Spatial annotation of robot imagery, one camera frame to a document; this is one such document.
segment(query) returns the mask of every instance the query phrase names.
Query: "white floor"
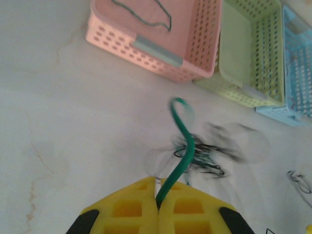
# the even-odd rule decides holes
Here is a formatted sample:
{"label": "white floor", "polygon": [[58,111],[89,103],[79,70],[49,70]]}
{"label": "white floor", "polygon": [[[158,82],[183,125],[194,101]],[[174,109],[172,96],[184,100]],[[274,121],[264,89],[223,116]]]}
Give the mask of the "white floor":
{"label": "white floor", "polygon": [[0,3],[1,233],[65,233],[79,212],[147,176],[143,160],[170,144],[167,110],[179,96],[206,121],[239,122],[270,142],[256,164],[194,187],[232,203],[257,234],[303,234],[309,209],[286,179],[312,180],[312,129],[262,117],[191,83],[177,85],[89,45],[88,0]]}

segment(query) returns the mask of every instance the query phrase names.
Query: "pink plastic basket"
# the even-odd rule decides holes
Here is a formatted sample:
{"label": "pink plastic basket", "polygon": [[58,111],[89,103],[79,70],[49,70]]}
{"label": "pink plastic basket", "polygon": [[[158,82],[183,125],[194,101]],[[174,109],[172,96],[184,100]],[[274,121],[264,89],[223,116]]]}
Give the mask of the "pink plastic basket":
{"label": "pink plastic basket", "polygon": [[[112,0],[92,0],[86,39],[174,82],[214,73],[222,0],[160,0],[172,29],[150,27]],[[120,0],[148,22],[169,24],[153,0]]]}

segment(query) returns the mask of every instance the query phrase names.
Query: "green cable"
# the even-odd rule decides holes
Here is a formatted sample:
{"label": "green cable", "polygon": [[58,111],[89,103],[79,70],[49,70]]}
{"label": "green cable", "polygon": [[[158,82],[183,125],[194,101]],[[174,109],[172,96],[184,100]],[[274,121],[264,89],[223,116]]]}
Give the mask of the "green cable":
{"label": "green cable", "polygon": [[171,15],[169,14],[169,12],[166,10],[166,8],[163,7],[163,5],[160,3],[159,0],[154,0],[155,2],[158,3],[158,5],[160,6],[160,8],[166,13],[166,15],[169,18],[169,27],[162,22],[156,22],[156,23],[149,23],[147,21],[145,21],[144,19],[142,19],[139,15],[137,15],[130,7],[126,6],[125,4],[123,4],[122,2],[116,1],[116,0],[112,0],[113,3],[125,8],[127,11],[129,11],[132,15],[134,15],[136,18],[138,18],[142,23],[148,25],[148,26],[164,26],[169,32],[171,31],[171,26],[172,26],[172,18]]}
{"label": "green cable", "polygon": [[195,151],[195,144],[194,139],[192,135],[189,133],[189,131],[184,126],[184,123],[180,119],[179,115],[176,112],[176,109],[174,107],[174,104],[176,102],[181,103],[184,108],[187,108],[189,110],[191,109],[191,106],[183,99],[179,97],[172,98],[169,102],[169,109],[172,115],[172,118],[175,121],[175,124],[177,125],[178,129],[183,134],[185,140],[186,140],[186,151],[184,156],[182,157],[182,160],[179,162],[177,167],[171,172],[171,174],[168,176],[162,187],[160,188],[157,196],[156,196],[156,204],[158,210],[160,209],[160,206],[165,199],[167,193],[172,188],[172,186],[175,184],[175,182],[179,179],[179,177],[183,174],[183,172],[188,168],[189,164],[193,160],[194,151]]}

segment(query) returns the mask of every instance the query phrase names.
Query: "basket handle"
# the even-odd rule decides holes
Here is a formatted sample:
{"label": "basket handle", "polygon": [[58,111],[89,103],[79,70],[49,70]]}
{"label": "basket handle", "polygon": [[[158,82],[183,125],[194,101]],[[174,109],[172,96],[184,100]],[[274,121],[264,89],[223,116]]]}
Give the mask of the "basket handle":
{"label": "basket handle", "polygon": [[255,98],[255,99],[260,100],[260,101],[266,101],[268,99],[268,97],[265,96],[265,94],[257,91],[256,89],[253,89],[249,85],[244,84],[243,87],[239,88],[239,89],[251,98]]}
{"label": "basket handle", "polygon": [[299,118],[296,118],[298,121],[306,123],[308,125],[312,124],[312,118],[309,118],[307,116],[300,116]]}
{"label": "basket handle", "polygon": [[132,46],[174,67],[180,67],[183,64],[182,57],[175,55],[169,50],[164,49],[141,35],[137,35],[136,41],[132,44]]}

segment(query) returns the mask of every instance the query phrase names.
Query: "green plastic basket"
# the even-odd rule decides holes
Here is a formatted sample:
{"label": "green plastic basket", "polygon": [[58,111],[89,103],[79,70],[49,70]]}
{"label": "green plastic basket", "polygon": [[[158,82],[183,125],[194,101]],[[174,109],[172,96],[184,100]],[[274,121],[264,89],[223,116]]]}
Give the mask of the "green plastic basket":
{"label": "green plastic basket", "polygon": [[214,75],[196,85],[248,107],[284,104],[279,1],[225,0],[219,46]]}

